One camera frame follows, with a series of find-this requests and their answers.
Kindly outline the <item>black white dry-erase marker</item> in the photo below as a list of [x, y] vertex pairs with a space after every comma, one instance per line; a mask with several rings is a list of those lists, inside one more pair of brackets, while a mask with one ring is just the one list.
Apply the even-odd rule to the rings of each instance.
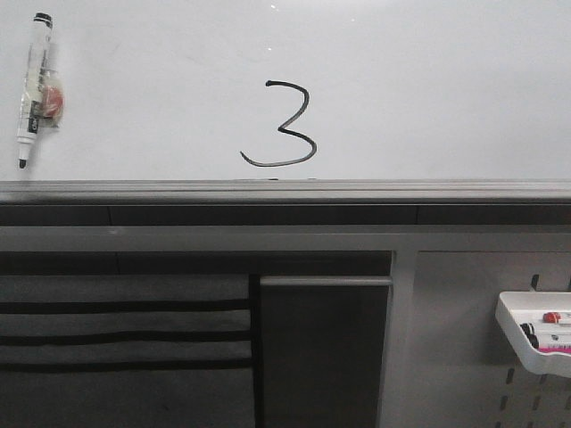
[[16, 143], [18, 164], [25, 169], [42, 128], [58, 128], [64, 110], [64, 94], [53, 65], [53, 18], [37, 12], [32, 19], [27, 70], [21, 96]]

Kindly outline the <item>grey metal hanging rod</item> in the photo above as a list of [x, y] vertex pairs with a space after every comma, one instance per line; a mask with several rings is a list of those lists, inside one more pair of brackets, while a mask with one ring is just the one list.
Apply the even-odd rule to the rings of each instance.
[[392, 286], [390, 276], [262, 276], [262, 286]]

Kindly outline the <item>white pegboard panel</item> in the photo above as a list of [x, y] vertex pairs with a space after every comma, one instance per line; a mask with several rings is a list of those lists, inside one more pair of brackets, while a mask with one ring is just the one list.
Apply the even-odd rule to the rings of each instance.
[[409, 427], [568, 427], [570, 382], [518, 361], [494, 312], [503, 291], [563, 291], [565, 253], [426, 252], [414, 285]]

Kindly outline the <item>black capped marker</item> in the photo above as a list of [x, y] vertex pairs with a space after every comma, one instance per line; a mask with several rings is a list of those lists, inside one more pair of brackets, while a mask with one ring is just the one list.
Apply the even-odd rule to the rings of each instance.
[[528, 341], [535, 349], [570, 345], [570, 329], [560, 325], [520, 325]]

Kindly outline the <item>white plastic marker tray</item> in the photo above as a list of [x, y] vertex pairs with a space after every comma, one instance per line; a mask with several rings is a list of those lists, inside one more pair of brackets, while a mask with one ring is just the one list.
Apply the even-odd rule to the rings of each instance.
[[501, 292], [495, 316], [523, 367], [536, 375], [570, 376], [570, 354], [544, 354], [533, 348], [520, 325], [546, 324], [546, 312], [570, 312], [569, 292]]

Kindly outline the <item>red capped marker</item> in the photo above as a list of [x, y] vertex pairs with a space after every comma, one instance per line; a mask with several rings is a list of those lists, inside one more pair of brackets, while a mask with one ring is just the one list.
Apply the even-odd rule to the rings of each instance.
[[571, 313], [560, 311], [546, 312], [542, 316], [542, 321], [546, 324], [571, 325]]

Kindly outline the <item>pink marker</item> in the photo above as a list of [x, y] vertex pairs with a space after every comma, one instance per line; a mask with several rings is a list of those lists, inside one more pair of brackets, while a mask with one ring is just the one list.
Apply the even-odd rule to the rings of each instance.
[[571, 354], [571, 346], [565, 345], [565, 346], [556, 346], [556, 347], [540, 347], [538, 351], [544, 354], [555, 354], [555, 353]]

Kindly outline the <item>white whiteboard with aluminium frame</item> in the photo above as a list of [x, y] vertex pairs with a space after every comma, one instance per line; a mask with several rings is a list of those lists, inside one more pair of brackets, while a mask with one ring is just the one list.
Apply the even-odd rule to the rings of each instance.
[[[25, 169], [32, 19], [64, 94]], [[1, 182], [570, 195], [567, 1], [4, 1]]]

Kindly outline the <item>white metal stand frame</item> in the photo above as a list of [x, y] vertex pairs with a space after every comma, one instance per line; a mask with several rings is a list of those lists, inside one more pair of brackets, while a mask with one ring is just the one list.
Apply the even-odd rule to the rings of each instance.
[[565, 253], [568, 226], [7, 226], [4, 252], [388, 251], [389, 307], [377, 425], [409, 427], [414, 285], [426, 252]]

